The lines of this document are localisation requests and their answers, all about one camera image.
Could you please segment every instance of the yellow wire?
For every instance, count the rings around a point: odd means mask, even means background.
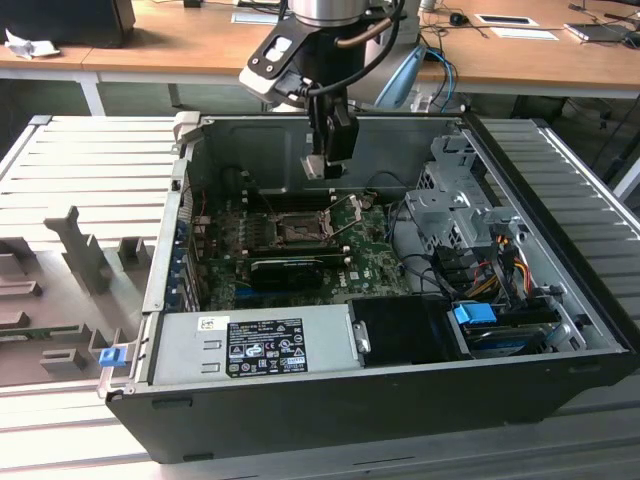
[[[524,266],[522,263],[515,262],[516,268],[518,268],[522,272],[522,280],[524,284],[524,293],[529,293],[529,269]]]
[[[480,285],[478,288],[476,288],[473,292],[471,292],[469,294],[470,297],[474,297],[484,291],[486,291],[487,289],[489,289],[491,286],[493,286],[496,282],[498,281],[498,277],[493,276],[491,277],[490,280],[488,280],[487,282],[483,283],[482,285]]]

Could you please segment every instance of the table leg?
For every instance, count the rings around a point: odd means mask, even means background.
[[[621,201],[625,201],[640,184],[640,158],[638,158],[622,180],[613,189],[613,193]]]
[[[182,101],[180,100],[180,91],[178,85],[170,83],[169,85],[169,98],[171,99],[171,106],[174,108],[182,107]]]
[[[82,91],[84,92],[84,98],[89,106],[91,115],[105,116],[104,105],[102,105],[102,99],[100,98],[100,92],[98,91],[98,81],[96,78],[84,77],[78,80]]]

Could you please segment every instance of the circuit board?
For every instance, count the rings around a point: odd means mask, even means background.
[[[328,228],[340,232],[332,240],[333,244],[348,247],[349,263],[323,269],[319,288],[296,291],[259,292],[251,286],[250,267],[262,259],[259,254],[247,257],[247,251],[243,250],[246,225],[250,221],[264,223],[265,218],[266,224],[270,225],[275,221],[274,212],[273,215],[250,213],[227,206],[213,213],[213,241],[218,251],[204,260],[211,299],[208,308],[239,310],[327,305],[345,303],[352,298],[410,293],[400,262],[386,241],[387,218],[383,207],[367,206],[368,209],[361,211],[361,221],[342,232],[340,229],[354,221],[353,207],[349,202],[342,202],[331,210]],[[277,217],[289,218],[288,215],[301,216],[300,212],[278,212]],[[313,240],[307,232],[305,226],[304,233],[299,235]],[[296,234],[291,230],[288,236],[295,239]]]

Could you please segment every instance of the paper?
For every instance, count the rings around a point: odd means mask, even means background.
[[[24,38],[16,37],[9,30],[5,30],[7,41],[4,46],[11,50],[18,57],[31,60],[33,57],[47,57],[49,55],[58,55],[60,50],[53,46],[53,43],[47,40],[32,42]]]
[[[553,33],[546,30],[533,30],[531,28],[502,28],[491,27],[491,31],[500,38],[520,38],[526,40],[558,40]]]

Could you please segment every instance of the blue latch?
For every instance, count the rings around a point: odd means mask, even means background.
[[[459,325],[496,323],[496,314],[488,303],[463,303],[453,310]]]
[[[105,348],[100,352],[98,363],[101,367],[126,367],[127,347]]]

